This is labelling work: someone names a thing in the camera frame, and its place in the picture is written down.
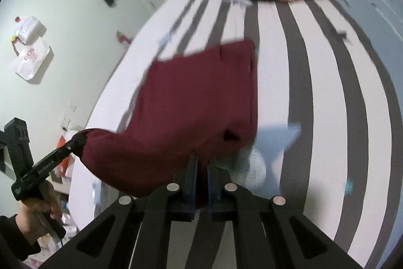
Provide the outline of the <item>person's left hand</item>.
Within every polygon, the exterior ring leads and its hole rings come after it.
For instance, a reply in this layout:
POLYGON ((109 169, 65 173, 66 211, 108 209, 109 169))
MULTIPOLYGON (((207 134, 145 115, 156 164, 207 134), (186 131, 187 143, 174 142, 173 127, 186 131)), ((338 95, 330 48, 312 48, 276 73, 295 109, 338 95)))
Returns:
POLYGON ((62 217, 62 209, 53 185, 45 180, 40 186, 40 191, 44 199, 29 198, 21 201, 15 217, 17 227, 31 245, 49 233, 39 213, 48 213, 51 219, 56 221, 61 221, 62 217))

